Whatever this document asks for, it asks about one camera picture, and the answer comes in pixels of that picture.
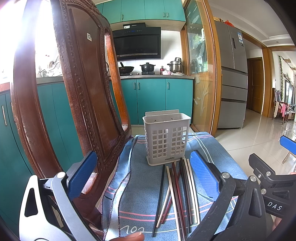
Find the right hand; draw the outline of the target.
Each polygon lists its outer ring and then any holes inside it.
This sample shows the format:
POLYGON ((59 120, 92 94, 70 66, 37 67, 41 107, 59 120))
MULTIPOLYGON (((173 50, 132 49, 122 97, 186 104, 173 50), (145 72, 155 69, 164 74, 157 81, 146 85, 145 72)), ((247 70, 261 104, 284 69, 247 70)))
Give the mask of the right hand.
POLYGON ((280 224, 281 222, 281 218, 279 217, 276 217, 274 222, 273 222, 273 227, 272 227, 272 230, 274 231, 276 229, 276 227, 280 224))

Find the left hand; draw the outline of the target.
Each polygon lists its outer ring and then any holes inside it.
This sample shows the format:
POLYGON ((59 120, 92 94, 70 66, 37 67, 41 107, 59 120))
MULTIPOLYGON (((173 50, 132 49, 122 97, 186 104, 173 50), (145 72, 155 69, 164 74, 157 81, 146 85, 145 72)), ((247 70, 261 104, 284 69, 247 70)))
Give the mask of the left hand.
POLYGON ((124 237, 117 237, 110 241, 144 241, 144 234, 142 232, 135 232, 124 237))

